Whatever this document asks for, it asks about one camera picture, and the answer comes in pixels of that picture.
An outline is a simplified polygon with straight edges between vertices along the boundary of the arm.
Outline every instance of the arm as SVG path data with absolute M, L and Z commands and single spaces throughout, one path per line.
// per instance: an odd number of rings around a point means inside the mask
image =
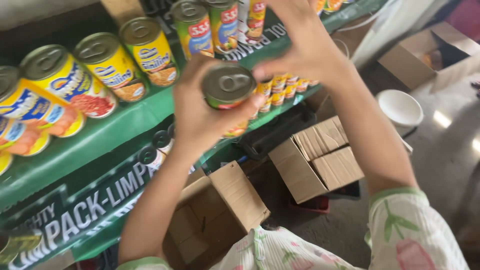
M 165 259 L 162 243 L 190 166 L 226 130 L 248 119 L 264 102 L 262 95 L 256 95 L 228 111 L 210 108 L 200 84 L 205 72 L 219 62 L 195 55 L 174 86 L 175 144 L 128 216 L 121 234 L 120 264 L 144 257 Z
M 355 158 L 366 176 L 369 194 L 395 187 L 418 187 L 393 125 L 307 1 L 266 2 L 286 26 L 292 48 L 282 58 L 254 67 L 255 77 L 262 79 L 289 72 L 320 80 L 332 97 Z

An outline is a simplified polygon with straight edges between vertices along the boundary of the hand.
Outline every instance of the hand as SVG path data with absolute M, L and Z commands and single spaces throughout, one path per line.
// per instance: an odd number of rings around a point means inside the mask
M 230 110 L 215 110 L 204 100 L 201 83 L 206 72 L 221 60 L 200 53 L 187 63 L 173 87 L 175 103 L 175 144 L 184 158 L 195 162 L 230 128 L 247 120 L 265 102 L 262 94 L 252 95 Z
M 316 0 L 309 0 L 316 5 Z M 281 58 L 266 61 L 253 68 L 257 80 L 283 73 L 319 80 L 336 88 L 353 64 L 338 49 L 307 0 L 265 0 L 284 23 L 292 47 Z

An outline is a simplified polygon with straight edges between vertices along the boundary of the white bowl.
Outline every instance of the white bowl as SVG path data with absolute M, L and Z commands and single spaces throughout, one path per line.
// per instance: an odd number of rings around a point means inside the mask
M 409 94 L 399 90 L 384 90 L 377 95 L 384 114 L 395 126 L 415 127 L 423 120 L 420 104 Z

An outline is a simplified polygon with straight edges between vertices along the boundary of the floor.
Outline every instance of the floor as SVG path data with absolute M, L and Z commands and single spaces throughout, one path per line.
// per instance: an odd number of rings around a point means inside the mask
M 374 94 L 384 89 L 407 90 L 380 65 L 361 74 Z M 459 236 L 461 246 L 471 238 L 465 226 L 480 215 L 480 100 L 469 86 L 473 78 L 480 79 L 480 74 L 433 94 L 429 85 L 412 91 L 425 118 L 406 139 L 414 149 L 411 161 L 420 187 Z M 334 114 L 327 101 L 319 120 Z M 368 222 L 364 180 L 360 181 L 361 200 L 331 200 L 330 213 L 317 215 L 287 208 L 288 189 L 271 162 L 249 173 L 249 178 L 272 212 L 270 225 L 286 227 L 352 265 L 368 268 L 370 248 L 363 241 Z

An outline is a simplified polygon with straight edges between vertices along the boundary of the forearm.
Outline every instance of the forearm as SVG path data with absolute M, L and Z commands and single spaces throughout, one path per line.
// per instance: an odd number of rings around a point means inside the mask
M 369 194 L 413 186 L 417 182 L 398 133 L 354 69 L 345 74 L 330 95 L 357 162 L 365 173 Z
M 193 162 L 174 146 L 128 216 L 121 234 L 120 264 L 162 257 L 162 242 Z

